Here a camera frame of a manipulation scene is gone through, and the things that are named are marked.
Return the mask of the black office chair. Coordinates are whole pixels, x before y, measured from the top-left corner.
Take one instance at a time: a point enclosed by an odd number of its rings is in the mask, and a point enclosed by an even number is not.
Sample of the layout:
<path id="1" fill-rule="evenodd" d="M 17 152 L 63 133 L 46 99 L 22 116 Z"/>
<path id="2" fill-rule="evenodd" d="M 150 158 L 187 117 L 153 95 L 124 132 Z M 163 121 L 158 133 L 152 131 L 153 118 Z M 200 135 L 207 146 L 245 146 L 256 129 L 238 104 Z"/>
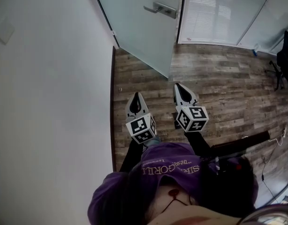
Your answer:
<path id="1" fill-rule="evenodd" d="M 274 71 L 265 70 L 265 72 L 273 73 L 277 78 L 277 85 L 274 91 L 276 91 L 279 87 L 283 89 L 283 78 L 285 78 L 288 83 L 288 31 L 284 32 L 283 46 L 276 55 L 276 63 L 271 60 L 269 64 L 273 66 Z"/>

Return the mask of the person's right forearm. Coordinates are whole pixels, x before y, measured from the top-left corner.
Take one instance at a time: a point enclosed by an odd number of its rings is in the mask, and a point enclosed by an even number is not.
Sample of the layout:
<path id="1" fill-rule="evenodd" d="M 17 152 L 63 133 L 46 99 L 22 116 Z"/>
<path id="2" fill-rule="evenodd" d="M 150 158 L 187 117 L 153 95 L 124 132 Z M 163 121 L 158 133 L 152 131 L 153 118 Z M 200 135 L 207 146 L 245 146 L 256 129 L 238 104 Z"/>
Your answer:
<path id="1" fill-rule="evenodd" d="M 204 140 L 199 132 L 186 132 L 187 137 L 194 153 L 202 158 L 212 158 L 213 152 L 209 144 Z"/>

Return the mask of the frosted glass door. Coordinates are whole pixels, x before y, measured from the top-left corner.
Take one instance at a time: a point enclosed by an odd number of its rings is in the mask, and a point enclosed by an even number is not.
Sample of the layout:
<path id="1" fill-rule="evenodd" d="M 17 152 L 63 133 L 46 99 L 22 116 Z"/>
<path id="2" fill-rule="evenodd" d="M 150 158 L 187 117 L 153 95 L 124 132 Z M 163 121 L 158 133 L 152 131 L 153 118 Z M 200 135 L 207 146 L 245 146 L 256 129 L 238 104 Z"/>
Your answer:
<path id="1" fill-rule="evenodd" d="M 177 18 L 151 13 L 160 2 L 178 11 L 180 0 L 99 0 L 107 20 L 116 32 L 119 47 L 165 77 L 169 76 Z"/>

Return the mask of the metal door lever handle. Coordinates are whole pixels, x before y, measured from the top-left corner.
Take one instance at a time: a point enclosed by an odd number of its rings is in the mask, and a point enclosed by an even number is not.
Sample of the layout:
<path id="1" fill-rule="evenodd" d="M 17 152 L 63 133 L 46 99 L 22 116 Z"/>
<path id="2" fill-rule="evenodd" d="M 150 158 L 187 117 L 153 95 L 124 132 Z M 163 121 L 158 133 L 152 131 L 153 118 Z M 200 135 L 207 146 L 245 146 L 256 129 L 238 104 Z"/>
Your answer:
<path id="1" fill-rule="evenodd" d="M 152 6 L 153 8 L 149 8 L 146 6 L 143 6 L 143 8 L 144 10 L 149 11 L 154 14 L 161 13 L 173 19 L 177 18 L 177 10 L 173 7 L 170 7 L 160 2 L 153 2 Z"/>

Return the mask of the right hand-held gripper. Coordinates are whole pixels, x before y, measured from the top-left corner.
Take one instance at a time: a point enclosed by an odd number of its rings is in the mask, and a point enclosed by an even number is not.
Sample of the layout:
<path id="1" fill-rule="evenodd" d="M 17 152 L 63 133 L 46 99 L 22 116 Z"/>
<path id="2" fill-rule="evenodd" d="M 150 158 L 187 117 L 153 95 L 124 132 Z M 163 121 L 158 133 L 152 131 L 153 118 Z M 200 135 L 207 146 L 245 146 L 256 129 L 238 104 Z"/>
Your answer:
<path id="1" fill-rule="evenodd" d="M 195 93 L 181 83 L 174 85 L 173 92 L 175 129 L 183 129 L 186 133 L 201 132 L 209 121 L 206 108 L 198 102 Z"/>

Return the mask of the person's left forearm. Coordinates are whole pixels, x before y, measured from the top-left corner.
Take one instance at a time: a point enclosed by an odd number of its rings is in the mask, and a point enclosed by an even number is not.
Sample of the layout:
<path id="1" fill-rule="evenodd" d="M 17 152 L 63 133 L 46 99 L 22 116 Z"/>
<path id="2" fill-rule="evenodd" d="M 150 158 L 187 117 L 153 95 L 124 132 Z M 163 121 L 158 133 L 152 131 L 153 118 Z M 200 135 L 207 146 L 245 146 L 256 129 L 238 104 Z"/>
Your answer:
<path id="1" fill-rule="evenodd" d="M 132 139 L 119 172 L 130 172 L 140 162 L 142 153 L 143 145 L 138 144 L 134 139 Z"/>

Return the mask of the blue jeans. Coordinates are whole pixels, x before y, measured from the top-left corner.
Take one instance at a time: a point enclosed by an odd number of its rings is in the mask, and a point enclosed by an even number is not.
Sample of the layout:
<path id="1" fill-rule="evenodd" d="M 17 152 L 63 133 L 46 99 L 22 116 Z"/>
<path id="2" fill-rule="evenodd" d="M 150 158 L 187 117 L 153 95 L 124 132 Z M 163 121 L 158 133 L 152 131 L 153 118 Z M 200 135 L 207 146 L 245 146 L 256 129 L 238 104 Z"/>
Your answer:
<path id="1" fill-rule="evenodd" d="M 156 136 L 156 137 L 150 139 L 149 141 L 144 142 L 144 146 L 149 147 L 149 146 L 157 145 L 159 143 L 161 143 L 161 139 L 159 136 Z"/>

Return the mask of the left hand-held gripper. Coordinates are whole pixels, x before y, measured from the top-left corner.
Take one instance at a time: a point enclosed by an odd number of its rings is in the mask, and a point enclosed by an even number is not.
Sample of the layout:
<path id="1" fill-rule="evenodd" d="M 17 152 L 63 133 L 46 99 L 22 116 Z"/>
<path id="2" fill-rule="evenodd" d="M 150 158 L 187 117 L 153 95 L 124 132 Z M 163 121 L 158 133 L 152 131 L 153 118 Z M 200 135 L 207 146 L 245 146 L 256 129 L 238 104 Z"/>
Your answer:
<path id="1" fill-rule="evenodd" d="M 125 106 L 126 127 L 132 139 L 138 144 L 145 143 L 156 136 L 156 123 L 140 92 L 134 93 Z"/>

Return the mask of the purple printed shirt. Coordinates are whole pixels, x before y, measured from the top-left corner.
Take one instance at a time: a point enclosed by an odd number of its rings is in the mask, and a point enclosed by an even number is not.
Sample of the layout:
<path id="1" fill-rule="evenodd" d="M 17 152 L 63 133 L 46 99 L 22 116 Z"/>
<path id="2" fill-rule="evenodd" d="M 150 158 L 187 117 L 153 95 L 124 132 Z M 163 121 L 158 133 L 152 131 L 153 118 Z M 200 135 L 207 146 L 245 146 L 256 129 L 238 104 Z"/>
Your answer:
<path id="1" fill-rule="evenodd" d="M 130 172 L 113 172 L 95 190 L 91 225 L 236 225 L 255 209 L 258 183 L 249 161 L 224 164 L 197 156 L 190 144 L 143 149 Z"/>

